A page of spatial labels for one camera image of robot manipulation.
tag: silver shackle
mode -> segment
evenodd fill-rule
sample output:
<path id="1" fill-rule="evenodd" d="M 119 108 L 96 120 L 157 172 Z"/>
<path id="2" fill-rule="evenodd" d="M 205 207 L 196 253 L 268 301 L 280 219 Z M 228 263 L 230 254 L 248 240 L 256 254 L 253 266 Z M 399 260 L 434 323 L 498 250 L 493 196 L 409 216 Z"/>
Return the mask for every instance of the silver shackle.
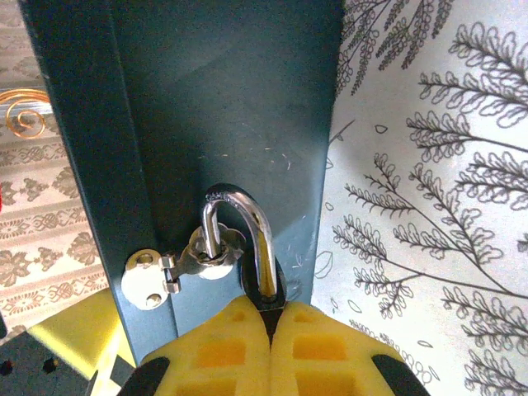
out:
<path id="1" fill-rule="evenodd" d="M 231 184 L 217 184 L 205 193 L 201 211 L 207 256 L 215 258 L 222 254 L 222 242 L 217 220 L 217 209 L 227 202 L 242 215 L 253 239 L 258 289 L 261 295 L 274 298 L 277 295 L 277 274 L 273 237 L 264 211 L 243 189 Z"/>

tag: patterned wall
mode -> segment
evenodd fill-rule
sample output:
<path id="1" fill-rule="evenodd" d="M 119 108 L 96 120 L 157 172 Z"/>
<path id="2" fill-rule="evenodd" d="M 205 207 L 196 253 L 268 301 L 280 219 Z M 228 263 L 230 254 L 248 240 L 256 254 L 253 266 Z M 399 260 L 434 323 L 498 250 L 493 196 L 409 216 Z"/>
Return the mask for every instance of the patterned wall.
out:
<path id="1" fill-rule="evenodd" d="M 528 395 L 526 2 L 348 0 L 313 303 L 431 395 Z"/>
<path id="2" fill-rule="evenodd" d="M 31 86 L 42 80 L 17 2 L 0 0 L 0 90 Z M 54 117 L 38 139 L 20 139 L 2 109 L 0 310 L 10 334 L 0 343 L 107 287 Z"/>

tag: fern pattern wallpaper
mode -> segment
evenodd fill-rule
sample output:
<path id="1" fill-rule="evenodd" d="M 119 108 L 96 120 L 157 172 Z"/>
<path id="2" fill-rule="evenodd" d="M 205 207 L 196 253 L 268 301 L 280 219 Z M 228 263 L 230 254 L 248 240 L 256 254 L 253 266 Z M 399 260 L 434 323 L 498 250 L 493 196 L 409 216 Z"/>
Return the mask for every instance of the fern pattern wallpaper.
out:
<path id="1" fill-rule="evenodd" d="M 431 395 L 528 395 L 528 3 L 345 7 L 312 303 Z"/>

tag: gold decorative scroll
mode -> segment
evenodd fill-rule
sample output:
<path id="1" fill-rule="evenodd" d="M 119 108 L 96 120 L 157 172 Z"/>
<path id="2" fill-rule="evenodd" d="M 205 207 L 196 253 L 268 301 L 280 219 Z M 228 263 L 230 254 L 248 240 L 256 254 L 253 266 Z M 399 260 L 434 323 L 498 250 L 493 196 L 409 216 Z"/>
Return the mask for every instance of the gold decorative scroll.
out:
<path id="1" fill-rule="evenodd" d="M 23 110 L 18 113 L 18 116 L 16 117 L 16 120 L 25 131 L 32 130 L 33 127 L 31 124 L 27 124 L 22 119 L 23 116 L 35 116 L 40 121 L 40 129 L 35 134 L 27 135 L 24 134 L 24 131 L 20 131 L 19 128 L 17 128 L 16 125 L 12 122 L 11 112 L 15 106 L 20 105 L 21 103 L 28 103 L 32 101 L 40 101 L 43 103 L 50 103 L 50 98 L 48 97 L 48 94 L 44 91 L 40 91 L 38 89 L 30 89 L 30 88 L 19 88 L 19 89 L 12 89 L 10 91 L 5 91 L 0 93 L 0 105 L 3 103 L 7 103 L 9 101 L 14 101 L 6 111 L 6 126 L 7 128 L 16 136 L 22 139 L 34 139 L 38 138 L 42 132 L 44 132 L 44 129 L 46 127 L 44 117 L 35 110 Z"/>

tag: dark green metal panel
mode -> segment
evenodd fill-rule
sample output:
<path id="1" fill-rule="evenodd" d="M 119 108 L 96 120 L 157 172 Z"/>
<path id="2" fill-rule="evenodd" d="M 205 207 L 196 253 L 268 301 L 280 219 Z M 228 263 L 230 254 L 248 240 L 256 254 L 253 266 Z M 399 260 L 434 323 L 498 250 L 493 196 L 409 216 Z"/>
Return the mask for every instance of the dark green metal panel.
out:
<path id="1" fill-rule="evenodd" d="M 182 292 L 148 313 L 120 292 L 132 252 L 183 249 L 217 182 L 259 202 L 289 297 L 309 302 L 339 2 L 21 7 L 136 358 L 242 294 L 236 271 L 215 282 L 184 276 Z M 233 211 L 220 220 L 245 229 Z"/>

